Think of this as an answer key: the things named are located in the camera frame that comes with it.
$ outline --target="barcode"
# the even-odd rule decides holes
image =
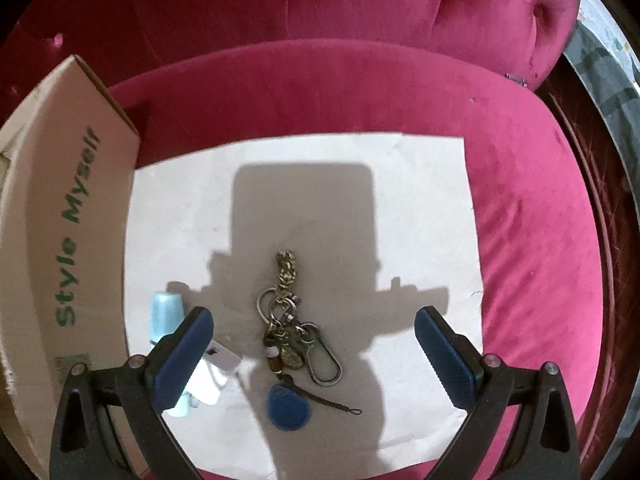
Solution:
[[[91,368],[91,356],[89,354],[76,354],[67,355],[64,357],[56,357],[56,374],[58,375],[58,382],[63,384],[66,381],[66,376],[69,375],[69,370],[76,363],[84,363]]]

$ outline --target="metal clasp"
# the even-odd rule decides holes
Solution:
[[[311,323],[311,322],[296,324],[295,327],[296,327],[296,330],[298,331],[298,340],[305,346],[304,355],[305,355],[305,361],[306,361],[306,368],[309,371],[309,376],[311,377],[311,380],[315,382],[318,386],[333,386],[334,384],[336,384],[342,378],[342,372],[343,372],[342,365],[340,364],[340,361],[338,361],[337,357],[334,355],[333,352],[331,352],[330,348],[326,345],[326,343],[322,339],[322,336],[320,333],[320,327],[315,323]],[[314,346],[316,345],[316,343],[318,343],[324,349],[324,351],[329,356],[331,361],[334,362],[335,364],[336,374],[332,379],[329,379],[328,381],[323,381],[320,378],[318,378],[318,376],[316,375],[316,371],[314,370],[314,366],[312,365],[310,354]]]

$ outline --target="cardboard box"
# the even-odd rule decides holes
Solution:
[[[69,368],[121,366],[129,355],[122,269],[139,143],[78,57],[0,130],[0,425],[41,478]],[[134,449],[128,426],[118,429]]]

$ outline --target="blue gripper pad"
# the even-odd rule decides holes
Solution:
[[[484,375],[480,354],[466,337],[453,332],[433,306],[416,313],[414,331],[453,405],[471,411]]]
[[[197,306],[149,353],[145,384],[156,412],[175,406],[212,338],[213,317],[209,310]]]

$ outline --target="pink upholstery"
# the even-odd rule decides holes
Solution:
[[[353,38],[440,52],[536,88],[579,0],[35,0],[0,48],[0,123],[79,54],[107,83],[222,48]]]
[[[142,133],[139,166],[255,137],[464,137],[485,287],[484,350],[514,366],[557,362],[580,417],[600,354],[600,252],[575,157],[532,92],[440,54],[344,40],[236,48],[112,90]],[[478,478],[498,459],[507,432],[500,430]],[[418,480],[432,465],[384,478]]]

